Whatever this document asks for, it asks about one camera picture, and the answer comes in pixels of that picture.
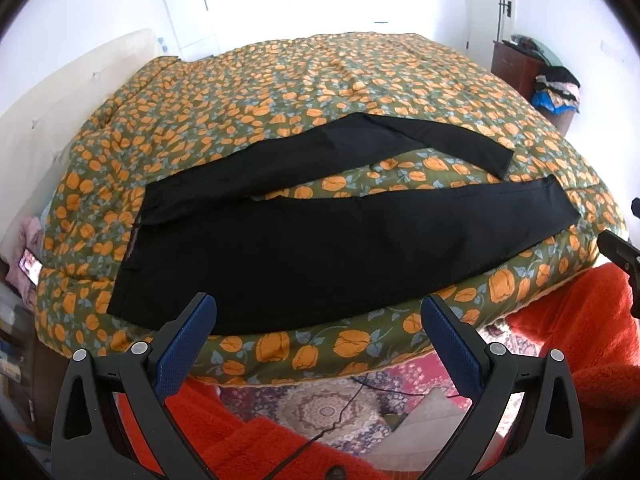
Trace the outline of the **smartphone with lit screen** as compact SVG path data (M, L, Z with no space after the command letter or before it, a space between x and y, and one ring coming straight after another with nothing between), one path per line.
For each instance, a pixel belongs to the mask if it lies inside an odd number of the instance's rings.
M23 250L20 260L18 260L18 267L34 286L38 285L42 262L28 248Z

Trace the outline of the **pile of clothes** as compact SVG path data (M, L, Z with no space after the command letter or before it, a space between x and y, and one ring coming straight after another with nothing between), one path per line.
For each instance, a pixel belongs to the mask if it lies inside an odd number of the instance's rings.
M535 77L533 107L553 114L579 112L580 83L564 66L542 66Z

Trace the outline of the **red fuzzy garment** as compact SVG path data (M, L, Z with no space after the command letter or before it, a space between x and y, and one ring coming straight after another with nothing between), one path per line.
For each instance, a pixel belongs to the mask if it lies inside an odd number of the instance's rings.
M631 288L613 263L593 268L508 315L515 333L561 350L582 412L586 463L610 447L639 406L639 323L630 313ZM363 460L309 443L275 422L243 422L210 385L186 380L166 402L190 445L221 479L262 479L278 465L282 479L323 479L341 466L349 479L381 479Z

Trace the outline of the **white door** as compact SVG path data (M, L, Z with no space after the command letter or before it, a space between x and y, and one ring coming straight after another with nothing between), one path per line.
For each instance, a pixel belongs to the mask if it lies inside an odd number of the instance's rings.
M468 57L489 67L494 42L510 40L514 29L515 0L466 0L468 2Z

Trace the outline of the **black pants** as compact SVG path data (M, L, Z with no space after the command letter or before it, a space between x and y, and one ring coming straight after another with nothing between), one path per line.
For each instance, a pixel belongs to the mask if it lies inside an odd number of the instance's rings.
M342 198L285 188L434 148L487 184ZM354 113L150 183L107 311L147 330L200 292L214 333L299 330L422 298L576 223L554 177L510 182L513 154L468 129Z

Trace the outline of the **dark red wooden dresser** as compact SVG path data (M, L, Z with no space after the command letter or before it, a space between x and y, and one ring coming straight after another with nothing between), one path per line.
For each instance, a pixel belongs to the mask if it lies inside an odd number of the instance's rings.
M515 89L527 101L533 99L536 77L544 66L539 58L503 42L494 42L490 71Z

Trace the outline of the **patterned pink rug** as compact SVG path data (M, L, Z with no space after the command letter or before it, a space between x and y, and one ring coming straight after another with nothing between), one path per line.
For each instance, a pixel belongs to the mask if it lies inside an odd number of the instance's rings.
M292 386L224 388L244 422L265 417L379 470L420 472L471 407L434 352L385 370Z

